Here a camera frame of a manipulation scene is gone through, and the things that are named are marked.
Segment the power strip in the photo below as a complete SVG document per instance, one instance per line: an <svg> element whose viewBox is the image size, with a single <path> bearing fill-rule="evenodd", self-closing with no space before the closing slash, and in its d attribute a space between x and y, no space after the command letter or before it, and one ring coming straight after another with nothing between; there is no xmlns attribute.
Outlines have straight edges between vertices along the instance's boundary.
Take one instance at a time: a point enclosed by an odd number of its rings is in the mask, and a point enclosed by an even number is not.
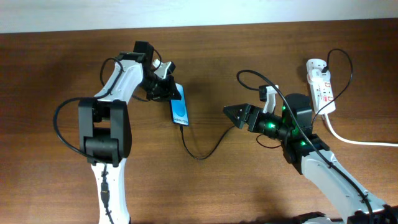
<svg viewBox="0 0 398 224"><path fill-rule="evenodd" d="M322 73L326 62L322 59L310 59L307 61L307 80L310 84L313 110L315 113L333 100L333 92L330 84L330 71ZM335 102L323 108L319 114L328 114L336 110Z"/></svg>

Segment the wooden table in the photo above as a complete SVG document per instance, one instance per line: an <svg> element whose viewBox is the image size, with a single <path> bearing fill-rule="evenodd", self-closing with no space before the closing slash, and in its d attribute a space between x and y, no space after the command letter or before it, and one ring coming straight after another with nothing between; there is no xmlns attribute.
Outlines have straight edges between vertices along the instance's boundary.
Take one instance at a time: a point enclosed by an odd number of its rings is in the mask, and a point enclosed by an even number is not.
<svg viewBox="0 0 398 224"><path fill-rule="evenodd" d="M52 116L63 100L97 93L103 60L132 50L136 40L149 41L165 61L175 62L191 122L187 144L205 155L231 126L224 106L263 106L258 93L236 81L237 71L253 69L284 94L309 95L305 62L326 59L335 47L349 52L355 69L331 114L336 132L362 141L397 141L397 37L397 19L2 34L0 223L98 221L90 165L57 139ZM331 72L338 93L349 77L342 54L333 54ZM243 80L264 84L250 75ZM131 100L128 107L133 145L125 182L132 221L237 223L315 211L338 217L323 194L286 163L281 148L261 147L256 134L233 129L211 158L196 161L184 151L168 103ZM280 112L278 99L275 113ZM65 107L59 123L77 146L76 103ZM314 132L366 188L398 205L397 148L343 143L321 119Z"/></svg>

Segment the white cable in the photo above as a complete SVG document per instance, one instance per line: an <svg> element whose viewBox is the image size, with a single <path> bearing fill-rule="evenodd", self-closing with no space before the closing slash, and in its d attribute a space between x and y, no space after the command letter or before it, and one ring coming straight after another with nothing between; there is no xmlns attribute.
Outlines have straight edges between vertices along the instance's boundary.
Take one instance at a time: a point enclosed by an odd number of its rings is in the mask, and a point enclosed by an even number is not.
<svg viewBox="0 0 398 224"><path fill-rule="evenodd" d="M345 139L345 138L339 136L337 133L335 133L335 130L333 130L333 128L331 127L328 114L324 114L323 117L324 117L325 120L326 120L326 123L327 123L327 125L328 125L328 128L329 128L330 132L331 132L336 138L338 138L340 141L347 142L347 143L351 143L351 144L365 145L365 146L390 146L390 147L398 147L398 144L394 144L394 143L386 143L386 142L361 142L361 141L352 141L352 140Z"/></svg>

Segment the wooden surface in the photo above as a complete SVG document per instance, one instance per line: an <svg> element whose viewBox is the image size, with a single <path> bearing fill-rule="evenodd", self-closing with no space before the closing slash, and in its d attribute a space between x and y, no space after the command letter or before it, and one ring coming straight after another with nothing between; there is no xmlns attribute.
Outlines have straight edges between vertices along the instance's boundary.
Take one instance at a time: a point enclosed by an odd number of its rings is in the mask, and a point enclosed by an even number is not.
<svg viewBox="0 0 398 224"><path fill-rule="evenodd" d="M263 106L258 93L236 81L238 70L263 73L284 94L309 94L305 62L326 59L334 47L349 52L355 69L331 114L336 132L355 140L397 141L397 37L397 19L0 35L0 223L98 221L90 165L57 139L52 116L63 100L100 90L103 60L132 50L135 40L149 41L165 61L175 62L191 122L187 144L205 155L231 125L224 106ZM338 93L349 66L334 54L330 67ZM264 84L250 75L243 80ZM278 99L276 114L280 107ZM314 211L338 216L286 163L282 150L262 148L256 134L233 129L211 158L196 161L183 149L168 103L132 100L129 115L133 145L125 183L134 222L237 223ZM77 121L77 104L60 113L60 129L76 146ZM398 205L398 149L343 143L320 119L314 131L368 190Z"/></svg>

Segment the blue smartphone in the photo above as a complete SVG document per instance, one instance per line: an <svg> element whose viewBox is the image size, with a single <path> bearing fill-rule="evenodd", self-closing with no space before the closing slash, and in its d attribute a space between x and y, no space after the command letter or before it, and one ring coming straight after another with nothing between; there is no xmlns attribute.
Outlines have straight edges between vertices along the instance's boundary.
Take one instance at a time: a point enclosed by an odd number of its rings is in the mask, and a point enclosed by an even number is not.
<svg viewBox="0 0 398 224"><path fill-rule="evenodd" d="M184 89L180 84L176 83L175 86L177 87L177 90L181 95L181 100L170 100L172 121L175 124L188 126L189 125L188 111L187 111L187 106L185 105Z"/></svg>

